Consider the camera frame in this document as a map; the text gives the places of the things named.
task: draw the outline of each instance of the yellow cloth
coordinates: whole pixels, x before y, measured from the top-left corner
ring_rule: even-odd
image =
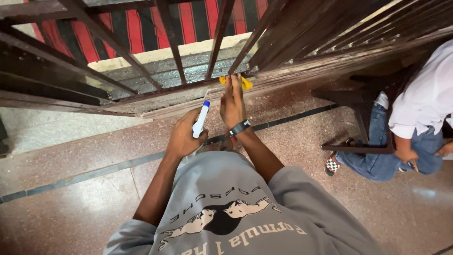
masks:
[[[242,76],[241,76],[241,80],[242,80],[242,89],[250,89],[253,87],[253,83],[249,82]],[[225,82],[227,81],[226,76],[219,77],[219,81],[220,81],[220,83],[225,84]]]

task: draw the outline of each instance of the gray t-shirt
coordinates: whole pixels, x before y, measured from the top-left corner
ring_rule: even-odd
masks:
[[[244,156],[205,152],[177,170],[172,191],[157,228],[129,220],[104,254],[385,254],[300,167],[266,185]]]

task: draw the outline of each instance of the white shirt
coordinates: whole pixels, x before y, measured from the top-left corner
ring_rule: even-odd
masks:
[[[439,46],[415,80],[393,103],[390,130],[411,139],[433,126],[439,133],[443,120],[453,113],[453,40]],[[453,118],[447,118],[453,127]]]

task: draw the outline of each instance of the floor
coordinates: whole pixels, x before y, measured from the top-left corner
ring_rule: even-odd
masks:
[[[344,85],[341,79],[322,83]],[[301,166],[320,182],[390,254],[428,255],[452,245],[453,161],[444,161],[442,170],[430,176],[397,173],[386,183],[368,181],[347,167],[328,177],[323,164],[330,152],[320,145],[358,130],[351,110],[310,97],[314,86],[245,98],[248,118],[263,128],[257,131],[263,142],[285,165]],[[307,114],[268,127],[298,113]],[[0,250],[11,255],[100,254],[115,229],[132,217],[174,122],[143,123],[0,160]],[[224,133],[217,108],[205,127],[210,137]],[[217,147],[213,143],[203,150]]]

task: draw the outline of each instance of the white spray bottle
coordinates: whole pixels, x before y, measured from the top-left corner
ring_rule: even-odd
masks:
[[[204,101],[203,107],[201,108],[200,116],[198,117],[197,122],[192,126],[193,137],[198,138],[203,132],[203,124],[206,119],[207,111],[209,110],[209,101]]]

